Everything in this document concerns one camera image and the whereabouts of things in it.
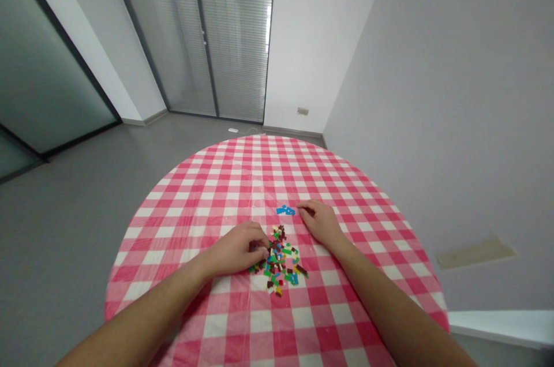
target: red and white checkered tablecloth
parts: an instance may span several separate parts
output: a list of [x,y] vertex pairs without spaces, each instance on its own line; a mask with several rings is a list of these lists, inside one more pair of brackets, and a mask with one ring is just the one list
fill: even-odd
[[155,365],[393,366],[337,261],[297,212],[309,198],[332,205],[346,236],[448,330],[441,287],[397,207],[366,175],[315,145],[248,136],[210,146],[169,172],[142,203],[121,243],[106,295],[111,319],[236,224],[283,224],[309,279],[268,294],[268,278],[241,272],[204,288]]

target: person's right hand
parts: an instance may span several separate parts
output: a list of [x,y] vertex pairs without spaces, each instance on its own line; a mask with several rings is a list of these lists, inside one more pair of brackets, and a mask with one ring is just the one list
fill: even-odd
[[317,200],[308,200],[297,206],[310,233],[327,249],[331,250],[338,242],[346,239],[336,219],[335,211],[329,205]]

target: white wall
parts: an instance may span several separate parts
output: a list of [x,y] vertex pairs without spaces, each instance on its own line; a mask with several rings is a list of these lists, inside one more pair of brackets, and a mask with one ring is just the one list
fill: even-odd
[[46,0],[123,119],[166,107],[123,0]]
[[[375,0],[325,127],[405,214],[450,310],[554,308],[553,0]],[[515,259],[440,272],[498,234]]]
[[323,132],[372,3],[273,1],[265,125]]

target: cable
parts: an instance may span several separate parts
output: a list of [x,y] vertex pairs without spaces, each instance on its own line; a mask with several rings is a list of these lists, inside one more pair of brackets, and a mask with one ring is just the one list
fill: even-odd
[[249,134],[250,131],[251,131],[252,129],[254,129],[256,132],[258,132],[258,130],[257,130],[256,128],[250,128],[250,129],[248,129],[246,132],[237,132],[237,133],[240,133],[240,134]]

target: round table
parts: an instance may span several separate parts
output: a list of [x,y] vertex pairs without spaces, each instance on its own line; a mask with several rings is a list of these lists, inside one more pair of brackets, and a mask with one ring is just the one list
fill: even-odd
[[446,305],[429,259],[394,203],[332,152],[279,136],[210,146],[171,170],[136,212],[110,274],[106,320],[236,224],[268,234],[284,225],[309,279],[265,290],[247,271],[214,279],[162,346],[154,365],[378,365],[392,359],[338,262],[287,205],[332,205],[346,236],[448,331]]

